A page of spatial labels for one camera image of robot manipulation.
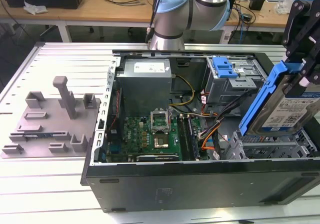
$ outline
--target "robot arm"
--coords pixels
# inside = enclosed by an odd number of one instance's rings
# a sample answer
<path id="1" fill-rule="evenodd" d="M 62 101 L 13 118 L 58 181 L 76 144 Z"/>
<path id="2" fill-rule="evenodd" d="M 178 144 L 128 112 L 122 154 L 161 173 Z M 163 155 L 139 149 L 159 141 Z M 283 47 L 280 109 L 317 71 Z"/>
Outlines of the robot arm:
<path id="1" fill-rule="evenodd" d="M 219 30 L 227 21 L 231 8 L 228 0 L 158 2 L 154 10 L 154 35 L 149 44 L 151 50 L 184 50 L 185 30 Z"/>

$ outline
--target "power supply cable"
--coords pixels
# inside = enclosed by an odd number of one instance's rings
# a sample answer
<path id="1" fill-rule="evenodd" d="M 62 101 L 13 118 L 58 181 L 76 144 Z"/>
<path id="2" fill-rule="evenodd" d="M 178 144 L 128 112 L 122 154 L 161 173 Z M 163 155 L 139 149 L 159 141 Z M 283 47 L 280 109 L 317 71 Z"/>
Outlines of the power supply cable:
<path id="1" fill-rule="evenodd" d="M 190 104 L 194 98 L 195 98 L 195 89 L 192 87 L 192 85 L 182 76 L 180 75 L 175 75 L 177 78 L 180 78 L 181 80 L 183 80 L 191 89 L 192 91 L 192 96 L 190 98 L 190 100 L 187 100 L 185 102 L 181 102 L 181 103 L 172 103 L 172 104 L 169 104 L 169 106 L 184 106 L 184 105 L 187 105 L 187 104 Z"/>
<path id="2" fill-rule="evenodd" d="M 0 0 L 0 2 L 1 2 L 1 5 L 2 5 L 3 9 L 4 9 L 5 12 L 8 14 L 8 16 L 9 16 L 16 24 L 18 24 L 19 27 L 21 27 L 21 29 L 24 31 L 24 33 L 25 33 L 25 34 L 33 41 L 33 43 L 35 44 L 35 43 L 36 43 L 35 39 L 34 39 L 34 38 L 24 29 L 24 27 L 23 27 L 19 22 L 17 22 L 17 20 L 9 13 L 9 11 L 7 10 L 7 8 L 6 8 L 3 0 Z"/>

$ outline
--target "rectangular slot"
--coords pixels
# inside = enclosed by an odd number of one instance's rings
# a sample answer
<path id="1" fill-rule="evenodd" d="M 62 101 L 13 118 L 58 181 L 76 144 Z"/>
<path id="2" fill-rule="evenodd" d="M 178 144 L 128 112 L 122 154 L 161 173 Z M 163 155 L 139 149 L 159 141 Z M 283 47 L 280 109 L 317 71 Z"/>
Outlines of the rectangular slot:
<path id="1" fill-rule="evenodd" d="M 17 132 L 40 132 L 42 130 L 41 125 L 20 125 Z"/>
<path id="2" fill-rule="evenodd" d="M 62 147 L 62 146 L 63 146 L 63 143 L 57 143 L 57 144 L 50 143 L 50 147 Z"/>
<path id="3" fill-rule="evenodd" d="M 47 118 L 48 115 L 46 112 L 28 112 L 24 115 L 24 119 L 26 120 L 41 120 Z"/>
<path id="4" fill-rule="evenodd" d="M 48 149 L 51 153 L 66 153 L 68 148 L 64 142 L 50 143 Z"/>

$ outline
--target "aluminum workbench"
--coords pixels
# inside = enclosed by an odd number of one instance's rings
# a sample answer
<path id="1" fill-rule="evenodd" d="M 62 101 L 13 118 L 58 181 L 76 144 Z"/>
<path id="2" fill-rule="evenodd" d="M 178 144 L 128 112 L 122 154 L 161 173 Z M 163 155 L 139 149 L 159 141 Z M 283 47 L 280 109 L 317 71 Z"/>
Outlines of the aluminum workbench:
<path id="1" fill-rule="evenodd" d="M 263 52 L 277 63 L 282 46 L 186 44 L 187 50 Z M 0 94 L 1 146 L 27 104 L 29 91 L 57 97 L 54 76 L 67 76 L 74 97 L 101 97 L 112 49 L 146 50 L 145 44 L 46 43 L 32 49 Z M 0 223 L 320 223 L 320 187 L 284 206 L 163 210 L 106 214 L 89 186 L 81 186 L 84 157 L 0 159 Z"/>

